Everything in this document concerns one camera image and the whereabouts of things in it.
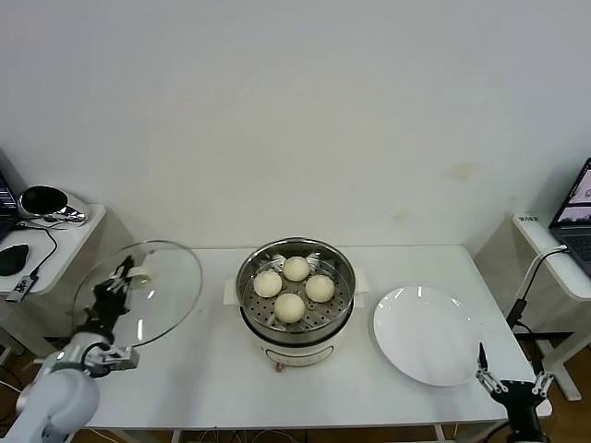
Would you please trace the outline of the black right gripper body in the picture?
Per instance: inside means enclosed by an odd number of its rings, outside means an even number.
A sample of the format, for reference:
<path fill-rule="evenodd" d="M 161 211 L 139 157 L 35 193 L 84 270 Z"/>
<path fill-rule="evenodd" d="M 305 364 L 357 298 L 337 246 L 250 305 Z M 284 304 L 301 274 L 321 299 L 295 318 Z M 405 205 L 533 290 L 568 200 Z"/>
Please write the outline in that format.
<path fill-rule="evenodd" d="M 537 416 L 537 407 L 546 399 L 533 382 L 502 380 L 494 389 L 494 401 L 507 413 L 510 434 L 507 442 L 549 442 Z"/>

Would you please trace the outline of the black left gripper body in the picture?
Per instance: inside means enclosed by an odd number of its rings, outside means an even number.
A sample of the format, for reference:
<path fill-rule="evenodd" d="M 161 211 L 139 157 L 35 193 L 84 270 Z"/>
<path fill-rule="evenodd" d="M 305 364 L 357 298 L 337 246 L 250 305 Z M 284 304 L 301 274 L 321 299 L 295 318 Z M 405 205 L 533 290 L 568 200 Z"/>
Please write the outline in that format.
<path fill-rule="evenodd" d="M 112 279 L 93 288 L 95 303 L 90 309 L 87 326 L 97 332 L 112 332 L 118 319 L 128 312 L 127 294 L 110 293 Z"/>

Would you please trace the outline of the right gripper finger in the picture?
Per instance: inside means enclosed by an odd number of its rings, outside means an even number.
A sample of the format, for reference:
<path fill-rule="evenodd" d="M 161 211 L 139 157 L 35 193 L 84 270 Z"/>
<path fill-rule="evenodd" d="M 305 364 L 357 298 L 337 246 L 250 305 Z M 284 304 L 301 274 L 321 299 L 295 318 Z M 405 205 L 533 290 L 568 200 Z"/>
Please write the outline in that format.
<path fill-rule="evenodd" d="M 547 397 L 552 382 L 552 373 L 546 371 L 539 372 L 537 374 L 534 387 L 531 389 L 532 394 L 538 397 Z"/>
<path fill-rule="evenodd" d="M 506 391 L 506 387 L 488 368 L 488 359 L 483 342 L 479 344 L 478 348 L 476 379 L 490 395 L 493 393 L 501 394 Z"/>

